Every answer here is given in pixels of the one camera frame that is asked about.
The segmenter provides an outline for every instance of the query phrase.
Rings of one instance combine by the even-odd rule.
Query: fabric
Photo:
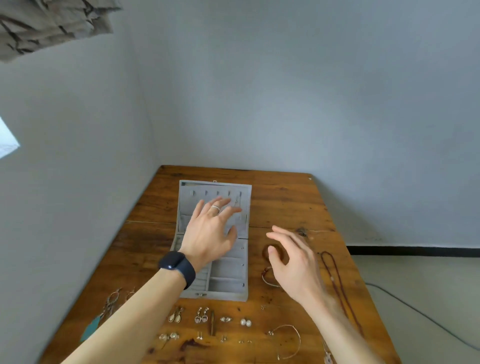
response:
[[[70,40],[113,33],[117,0],[0,0],[0,61]]]

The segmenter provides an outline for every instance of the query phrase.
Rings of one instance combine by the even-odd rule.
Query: window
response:
[[[10,154],[20,145],[0,118],[0,158]]]

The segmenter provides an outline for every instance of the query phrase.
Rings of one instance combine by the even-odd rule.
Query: gray wall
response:
[[[0,362],[33,363],[158,166],[125,13],[0,64]]]
[[[349,244],[480,247],[480,2],[127,7],[162,162],[310,172]]]

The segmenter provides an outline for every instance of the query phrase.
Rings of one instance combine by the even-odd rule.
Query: smartwatch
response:
[[[192,264],[188,261],[184,253],[172,251],[168,252],[160,261],[158,262],[158,269],[168,269],[168,270],[178,270],[183,274],[187,285],[184,290],[190,287],[190,285],[195,280],[195,269]]]

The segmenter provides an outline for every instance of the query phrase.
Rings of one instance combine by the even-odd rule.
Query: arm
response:
[[[227,236],[223,232],[228,218],[241,209],[228,206],[218,213],[212,207],[221,208],[229,202],[229,198],[218,197],[204,206],[200,201],[193,212],[180,251],[197,273],[229,251],[237,239],[235,227]],[[185,285],[180,272],[159,270],[63,364],[140,362]]]
[[[325,290],[317,259],[298,235],[274,226],[267,236],[278,240],[289,256],[284,265],[275,247],[268,247],[275,279],[291,298],[300,303],[317,325],[338,364],[382,364],[365,340],[352,327]]]

